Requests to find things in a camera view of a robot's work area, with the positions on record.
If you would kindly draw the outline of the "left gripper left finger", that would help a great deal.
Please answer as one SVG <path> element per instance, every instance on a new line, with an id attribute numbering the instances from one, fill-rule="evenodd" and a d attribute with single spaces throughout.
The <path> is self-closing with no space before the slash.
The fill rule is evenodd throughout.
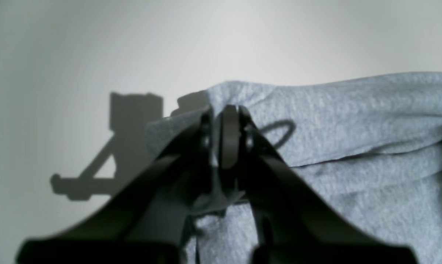
<path id="1" fill-rule="evenodd" d="M 176 136 L 157 159 L 82 222 L 26 240 L 17 264 L 179 264 L 188 215 L 213 189 L 212 108 Z"/>

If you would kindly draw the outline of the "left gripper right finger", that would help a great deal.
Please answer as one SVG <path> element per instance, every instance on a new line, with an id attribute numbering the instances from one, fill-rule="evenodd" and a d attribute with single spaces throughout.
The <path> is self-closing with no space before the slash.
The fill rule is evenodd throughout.
<path id="1" fill-rule="evenodd" d="M 246 107 L 221 116 L 219 175 L 245 192 L 258 247 L 253 264 L 416 264 L 414 253 L 365 234 L 291 170 L 261 135 Z"/>

